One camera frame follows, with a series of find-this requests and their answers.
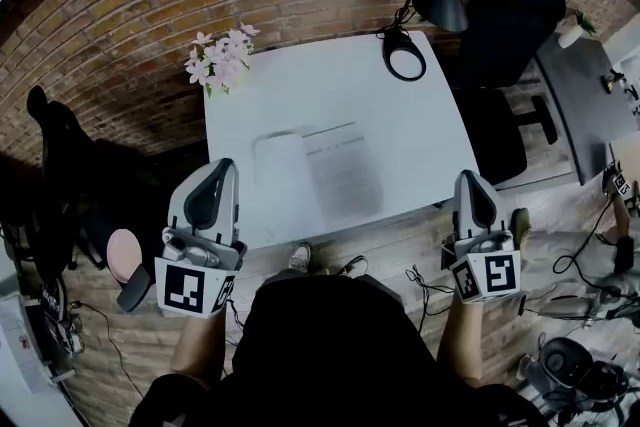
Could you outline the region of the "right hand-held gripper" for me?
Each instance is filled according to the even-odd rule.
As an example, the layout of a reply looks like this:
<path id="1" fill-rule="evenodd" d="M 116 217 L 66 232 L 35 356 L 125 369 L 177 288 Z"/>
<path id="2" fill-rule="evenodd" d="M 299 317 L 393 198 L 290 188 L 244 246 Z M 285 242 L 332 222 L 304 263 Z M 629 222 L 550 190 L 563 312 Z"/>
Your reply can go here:
<path id="1" fill-rule="evenodd" d="M 456 179 L 453 225 L 455 242 L 442 246 L 442 268 L 453 276 L 460 301 L 483 303 L 518 293 L 521 255 L 505 230 L 504 204 L 493 185 L 470 170 Z"/>

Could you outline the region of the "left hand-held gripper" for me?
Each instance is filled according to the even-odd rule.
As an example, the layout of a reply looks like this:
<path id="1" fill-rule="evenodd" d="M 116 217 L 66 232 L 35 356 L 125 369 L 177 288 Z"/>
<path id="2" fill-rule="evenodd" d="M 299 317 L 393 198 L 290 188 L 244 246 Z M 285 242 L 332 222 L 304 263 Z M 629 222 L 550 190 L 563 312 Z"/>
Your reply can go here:
<path id="1" fill-rule="evenodd" d="M 155 259 L 161 309 L 195 318 L 222 311 L 247 251 L 236 241 L 238 203 L 238 172 L 229 158 L 198 168 L 174 190 L 164 249 Z M 218 234 L 221 244 L 196 236 Z"/>

